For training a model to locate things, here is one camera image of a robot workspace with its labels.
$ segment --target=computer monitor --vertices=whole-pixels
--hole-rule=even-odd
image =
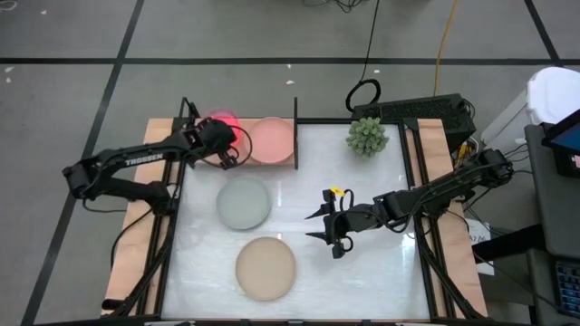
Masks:
[[[546,130],[542,145],[580,155],[580,110]]]

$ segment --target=white table surface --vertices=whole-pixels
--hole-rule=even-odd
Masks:
[[[240,167],[222,171],[188,168],[169,265],[163,318],[400,320],[428,319],[421,263],[415,241],[386,228],[353,234],[354,249],[333,259],[331,246],[306,236],[323,231],[321,217],[304,220],[323,203],[322,190],[354,191],[354,202],[407,188],[396,126],[387,125],[386,149],[360,158],[347,146],[348,125],[299,125],[299,169]],[[258,178],[270,189],[266,221],[247,231],[221,224],[216,198],[232,177]],[[412,234],[412,225],[408,232]],[[293,288],[271,302],[245,296],[235,266],[242,247],[260,236],[290,246],[296,259]]]

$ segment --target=gray plate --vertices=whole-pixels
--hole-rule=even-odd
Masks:
[[[217,212],[221,221],[238,230],[247,230],[262,223],[271,206],[264,183],[251,177],[229,180],[217,195]]]

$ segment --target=succulent plant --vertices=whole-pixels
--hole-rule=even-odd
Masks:
[[[348,132],[350,136],[346,143],[358,155],[363,157],[373,157],[376,153],[385,148],[389,138],[384,135],[384,127],[381,126],[381,119],[362,118],[353,121]]]

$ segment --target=beige plate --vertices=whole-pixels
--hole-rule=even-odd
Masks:
[[[236,262],[236,277],[254,300],[274,300],[284,295],[296,275],[292,250],[274,237],[260,237],[246,244]]]

